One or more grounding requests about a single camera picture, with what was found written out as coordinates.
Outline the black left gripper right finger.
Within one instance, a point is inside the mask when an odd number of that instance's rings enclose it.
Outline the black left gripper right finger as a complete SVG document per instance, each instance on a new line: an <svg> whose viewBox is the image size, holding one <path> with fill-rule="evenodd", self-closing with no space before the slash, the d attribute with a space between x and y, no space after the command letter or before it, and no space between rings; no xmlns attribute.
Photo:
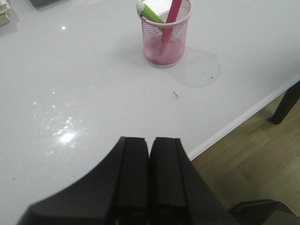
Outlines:
<svg viewBox="0 0 300 225"><path fill-rule="evenodd" d="M150 153L151 225L235 225L179 138L157 137Z"/></svg>

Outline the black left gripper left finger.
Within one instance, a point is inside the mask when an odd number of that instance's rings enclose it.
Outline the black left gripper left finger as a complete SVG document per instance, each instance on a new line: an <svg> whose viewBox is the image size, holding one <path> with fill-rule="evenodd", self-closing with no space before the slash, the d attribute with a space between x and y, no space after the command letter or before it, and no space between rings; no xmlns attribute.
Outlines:
<svg viewBox="0 0 300 225"><path fill-rule="evenodd" d="M145 225L148 148L121 137L108 155L74 184L30 205L19 225Z"/></svg>

